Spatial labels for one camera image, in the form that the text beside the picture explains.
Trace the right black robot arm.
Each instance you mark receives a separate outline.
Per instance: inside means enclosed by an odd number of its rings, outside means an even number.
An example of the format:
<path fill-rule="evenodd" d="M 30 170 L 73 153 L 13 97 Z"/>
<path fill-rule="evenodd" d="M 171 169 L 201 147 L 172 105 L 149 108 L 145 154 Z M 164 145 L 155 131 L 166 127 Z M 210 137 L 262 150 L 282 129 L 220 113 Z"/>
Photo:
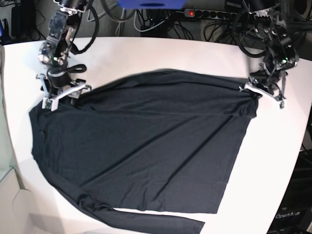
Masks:
<path fill-rule="evenodd" d="M 99 18 L 91 0 L 58 0 L 56 4 L 60 9 L 49 21 L 48 35 L 38 54 L 38 60 L 47 71 L 36 76 L 44 92 L 42 108 L 51 111 L 57 110 L 62 98 L 78 99 L 83 90 L 92 89 L 85 80 L 71 78 L 71 74 L 86 72 L 86 66 L 78 64 L 69 67 L 67 60 L 70 54 L 85 53 L 94 43 L 99 30 Z M 95 30 L 90 42 L 80 50 L 75 46 L 74 39 L 86 10 L 90 10 L 95 17 Z"/>

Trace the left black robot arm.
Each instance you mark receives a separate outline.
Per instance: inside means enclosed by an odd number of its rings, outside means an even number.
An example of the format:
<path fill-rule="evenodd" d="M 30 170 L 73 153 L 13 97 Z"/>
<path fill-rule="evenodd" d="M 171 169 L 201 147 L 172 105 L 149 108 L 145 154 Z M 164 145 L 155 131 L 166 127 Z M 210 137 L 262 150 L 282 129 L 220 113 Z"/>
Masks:
<path fill-rule="evenodd" d="M 250 73 L 249 81 L 239 90 L 250 90 L 260 96 L 267 96 L 285 105 L 285 87 L 287 70 L 294 68 L 299 60 L 286 23 L 280 19 L 282 8 L 274 0 L 245 0 L 242 9 L 233 21 L 233 38 L 239 49 L 250 58 L 262 58 L 259 70 Z M 243 37 L 237 29 L 239 20 L 244 16 L 253 17 L 253 30 L 264 50 L 252 54 L 242 44 Z"/>

